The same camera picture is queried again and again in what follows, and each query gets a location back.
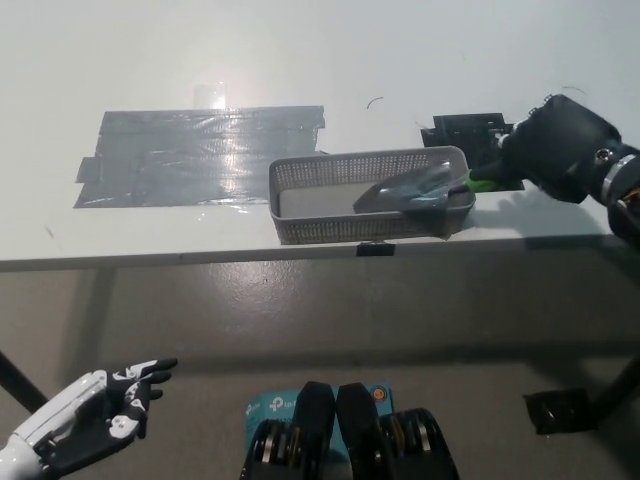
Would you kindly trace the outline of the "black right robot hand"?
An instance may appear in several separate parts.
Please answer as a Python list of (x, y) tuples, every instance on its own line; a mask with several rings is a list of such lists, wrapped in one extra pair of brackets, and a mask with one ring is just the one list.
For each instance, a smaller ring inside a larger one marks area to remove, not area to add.
[(493, 153), (491, 164), (470, 171), (470, 182), (528, 180), (559, 201), (580, 203), (591, 196), (604, 204), (610, 172), (638, 150), (624, 144), (606, 119), (555, 94), (502, 136)]

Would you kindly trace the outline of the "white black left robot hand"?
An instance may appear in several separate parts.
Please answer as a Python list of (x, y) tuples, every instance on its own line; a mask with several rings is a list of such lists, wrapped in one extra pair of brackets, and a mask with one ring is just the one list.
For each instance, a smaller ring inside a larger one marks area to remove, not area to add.
[(1, 448), (3, 479), (62, 479), (147, 436), (176, 358), (90, 371), (21, 423)]

